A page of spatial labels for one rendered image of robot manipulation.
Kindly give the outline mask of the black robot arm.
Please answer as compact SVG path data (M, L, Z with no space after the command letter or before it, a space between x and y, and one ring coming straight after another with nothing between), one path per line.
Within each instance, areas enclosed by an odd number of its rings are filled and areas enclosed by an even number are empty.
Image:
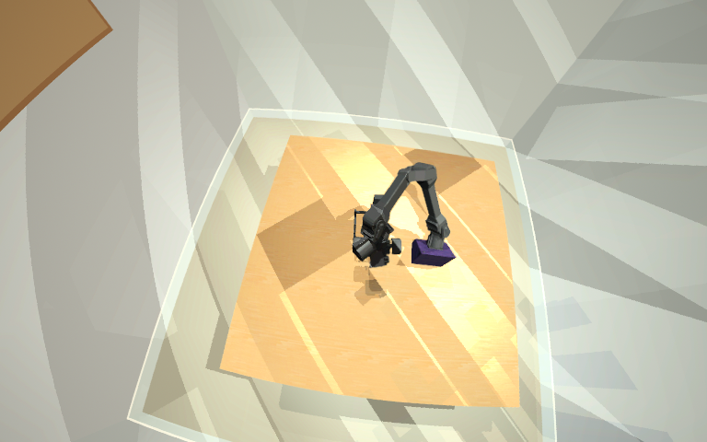
M396 178L380 201L371 206L363 216L360 232L363 237L353 244L353 253L361 262L370 257L372 268L388 265L390 262L389 256L384 253L384 250L377 250L376 246L384 247L388 242L389 235L395 231L388 223L390 212L402 193L414 181L421 187L428 212L428 216L424 220L427 231L430 231L426 241L428 248L444 250L445 239L451 232L447 226L446 218L440 211L435 191L436 180L436 167L430 164L417 162L414 166L409 165L398 171ZM368 231L368 228L373 233Z

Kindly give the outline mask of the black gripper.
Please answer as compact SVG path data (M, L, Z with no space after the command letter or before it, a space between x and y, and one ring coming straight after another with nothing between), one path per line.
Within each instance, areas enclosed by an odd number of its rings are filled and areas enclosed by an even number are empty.
M355 242L357 242L357 241L358 241L359 239L361 239L361 238L362 238L362 237L354 237L354 238L353 238L353 244L354 244ZM392 241L392 244L390 244L391 241ZM391 240L389 239L388 242L387 242L387 244L386 244L384 247L377 247L377 246L376 246L376 248L377 248L377 250L382 250L382 249L383 249L383 250L384 250L384 253L386 253L386 255L390 255L390 250L391 250L391 248L392 248L392 255L400 255L401 252L402 252L402 249L401 249L401 240L400 240L400 238L391 238Z

